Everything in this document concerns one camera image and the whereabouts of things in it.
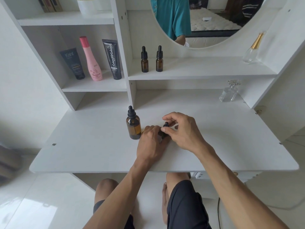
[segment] pink cap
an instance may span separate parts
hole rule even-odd
[[[87,39],[86,36],[80,36],[79,40],[81,41],[81,45],[82,45],[83,48],[90,47],[88,39]]]

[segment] left hand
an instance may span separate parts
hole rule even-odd
[[[160,160],[168,143],[171,140],[170,136],[165,137],[160,143],[158,141],[158,132],[160,126],[146,126],[139,140],[137,148],[137,159],[142,159],[153,165]]]

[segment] black shorts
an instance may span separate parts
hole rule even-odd
[[[94,205],[93,213],[103,202],[101,200]],[[167,215],[169,229],[211,229],[201,195],[195,192],[189,180],[183,180],[174,187],[168,201]],[[124,229],[135,229],[132,215]]]

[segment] teal shirt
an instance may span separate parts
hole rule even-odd
[[[189,0],[150,0],[162,30],[172,40],[191,34]]]

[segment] foot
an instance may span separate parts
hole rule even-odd
[[[163,184],[162,189],[162,218],[163,222],[167,225],[167,204],[169,200],[169,195],[167,191],[167,184],[166,182]]]

